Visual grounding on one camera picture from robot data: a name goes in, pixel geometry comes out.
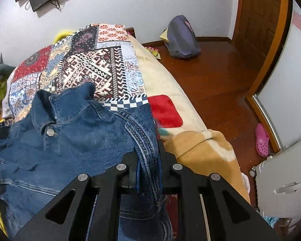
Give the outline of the blue denim jacket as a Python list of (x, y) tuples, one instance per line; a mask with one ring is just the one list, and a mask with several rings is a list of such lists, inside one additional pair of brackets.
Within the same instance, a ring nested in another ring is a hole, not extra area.
[(118, 238), (173, 239), (150, 105), (111, 112), (94, 92), (90, 82), (40, 90), (24, 119), (0, 125), (0, 212), (10, 238), (79, 174), (102, 174), (136, 151), (138, 194), (122, 196)]

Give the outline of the beige cartoon fleece blanket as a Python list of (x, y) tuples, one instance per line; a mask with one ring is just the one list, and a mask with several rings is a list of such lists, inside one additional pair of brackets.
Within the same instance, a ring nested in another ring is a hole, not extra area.
[(183, 89), (134, 37), (131, 42), (165, 150), (201, 175), (220, 174), (246, 201), (250, 183), (242, 176), (232, 145), (206, 127)]

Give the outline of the pink croc shoe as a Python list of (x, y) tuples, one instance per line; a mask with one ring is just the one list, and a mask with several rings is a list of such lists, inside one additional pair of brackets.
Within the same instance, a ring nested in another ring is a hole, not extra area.
[(262, 124), (258, 124), (255, 128), (255, 148), (257, 153), (261, 157), (267, 157), (269, 155), (268, 142), (269, 135)]

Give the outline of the white sliding wardrobe door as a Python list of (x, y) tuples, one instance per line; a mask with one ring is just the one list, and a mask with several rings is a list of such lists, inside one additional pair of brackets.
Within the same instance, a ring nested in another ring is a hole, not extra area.
[(301, 138), (301, 8), (293, 2), (288, 36), (267, 82), (253, 96), (275, 140), (275, 151)]

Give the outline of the patchwork patterned quilt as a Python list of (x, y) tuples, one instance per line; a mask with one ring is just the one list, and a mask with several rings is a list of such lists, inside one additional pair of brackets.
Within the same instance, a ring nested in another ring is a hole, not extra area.
[(19, 121), (40, 89), (59, 94), (85, 82), (95, 84), (95, 100), (110, 111), (148, 102), (124, 25), (88, 25), (27, 58), (7, 80), (1, 116), (11, 123)]

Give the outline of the grey green neck pillow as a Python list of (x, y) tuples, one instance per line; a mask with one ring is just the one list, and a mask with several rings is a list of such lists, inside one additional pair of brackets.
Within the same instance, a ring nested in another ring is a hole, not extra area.
[(0, 76), (9, 76), (11, 72), (15, 69), (15, 67), (7, 65), (7, 64), (0, 64)]

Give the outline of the purple grey backpack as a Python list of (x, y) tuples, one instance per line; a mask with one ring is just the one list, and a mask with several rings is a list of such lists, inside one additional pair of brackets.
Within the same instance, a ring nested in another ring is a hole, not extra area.
[(195, 33), (184, 15), (174, 17), (167, 28), (165, 46), (171, 57), (179, 59), (193, 58), (201, 53)]

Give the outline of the yellow plush pillow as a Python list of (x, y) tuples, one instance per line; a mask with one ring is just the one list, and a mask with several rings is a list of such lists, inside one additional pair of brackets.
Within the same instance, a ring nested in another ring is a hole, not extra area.
[(54, 43), (61, 41), (62, 39), (68, 37), (69, 35), (72, 35), (73, 33), (74, 31), (67, 29), (59, 31), (54, 37)]

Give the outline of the brown wooden door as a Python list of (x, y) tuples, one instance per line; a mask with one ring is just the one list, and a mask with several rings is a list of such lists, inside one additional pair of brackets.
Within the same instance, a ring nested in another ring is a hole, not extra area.
[(291, 0), (238, 0), (233, 44), (247, 67), (258, 72), (247, 98), (259, 93), (282, 51)]

